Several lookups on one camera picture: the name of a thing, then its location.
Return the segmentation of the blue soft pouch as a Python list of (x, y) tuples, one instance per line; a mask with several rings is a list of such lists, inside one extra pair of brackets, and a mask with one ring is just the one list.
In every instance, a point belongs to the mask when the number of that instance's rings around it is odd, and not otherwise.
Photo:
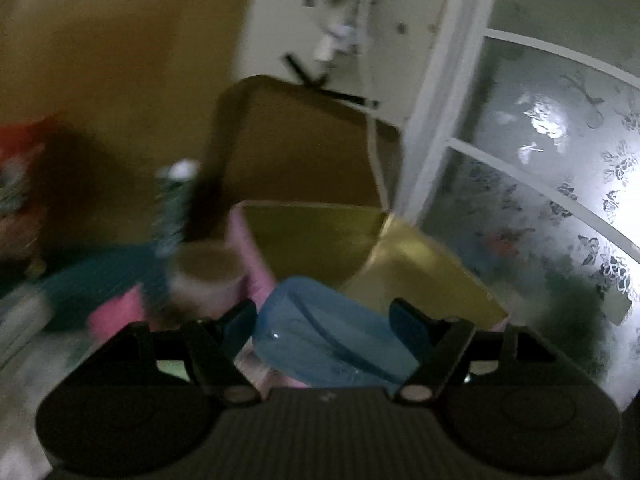
[(312, 388), (395, 392), (418, 368), (386, 315), (302, 276), (273, 289), (258, 312), (253, 344), (266, 364)]

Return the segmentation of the pink knitted soft toy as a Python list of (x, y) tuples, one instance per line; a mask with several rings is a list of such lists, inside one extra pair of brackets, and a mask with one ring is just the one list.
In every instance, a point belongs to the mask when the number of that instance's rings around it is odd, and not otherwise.
[(135, 284), (120, 296), (101, 304), (87, 318), (89, 333), (99, 342), (111, 339), (130, 323), (144, 322), (145, 311), (143, 287)]

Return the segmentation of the white paper cup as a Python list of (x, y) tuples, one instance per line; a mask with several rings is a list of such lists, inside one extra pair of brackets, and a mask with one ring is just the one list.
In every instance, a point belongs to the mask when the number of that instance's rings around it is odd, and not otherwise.
[(220, 318), (244, 296), (246, 271), (223, 242), (181, 244), (169, 261), (170, 304), (191, 318)]

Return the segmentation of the pink tin box gold interior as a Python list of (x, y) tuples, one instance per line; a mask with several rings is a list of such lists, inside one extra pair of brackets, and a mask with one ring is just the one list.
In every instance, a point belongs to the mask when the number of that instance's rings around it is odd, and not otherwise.
[(288, 278), (302, 276), (388, 317), (396, 298), (430, 318), (500, 330), (508, 315), (445, 247), (375, 208), (245, 202), (227, 240), (243, 260), (258, 312)]

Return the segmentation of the teal knitted cloth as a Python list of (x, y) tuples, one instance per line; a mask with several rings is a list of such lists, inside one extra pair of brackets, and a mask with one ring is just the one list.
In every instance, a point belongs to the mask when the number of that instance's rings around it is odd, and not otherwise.
[(169, 298), (165, 261), (149, 244), (113, 246), (55, 273), (40, 285), (52, 310), (47, 333), (82, 330), (101, 304), (134, 286), (157, 309)]

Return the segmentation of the green drink carton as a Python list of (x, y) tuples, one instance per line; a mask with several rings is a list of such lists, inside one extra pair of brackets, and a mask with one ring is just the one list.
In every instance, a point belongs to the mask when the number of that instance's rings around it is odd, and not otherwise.
[(186, 214), (200, 168), (197, 160), (184, 158), (156, 172), (160, 209), (155, 225), (154, 246), (160, 258), (169, 258), (183, 240)]

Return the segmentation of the frosted floral glass door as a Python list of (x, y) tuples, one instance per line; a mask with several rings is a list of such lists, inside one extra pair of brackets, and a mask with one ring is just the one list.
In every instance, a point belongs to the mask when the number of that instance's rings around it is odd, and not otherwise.
[(395, 206), (621, 407), (639, 390), (639, 0), (447, 0)]

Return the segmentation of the large brown cardboard panel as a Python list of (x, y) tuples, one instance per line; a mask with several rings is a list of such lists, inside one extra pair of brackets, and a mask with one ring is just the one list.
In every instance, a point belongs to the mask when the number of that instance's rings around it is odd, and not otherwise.
[(1, 119), (66, 125), (66, 205), (141, 216), (157, 168), (204, 154), (247, 0), (1, 0)]

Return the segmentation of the white wall charger plug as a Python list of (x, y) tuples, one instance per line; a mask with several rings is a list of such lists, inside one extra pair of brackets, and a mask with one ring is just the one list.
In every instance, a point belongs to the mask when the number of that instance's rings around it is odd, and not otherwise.
[(314, 60), (330, 64), (337, 53), (347, 53), (356, 44), (358, 0), (318, 0), (321, 38), (314, 48)]

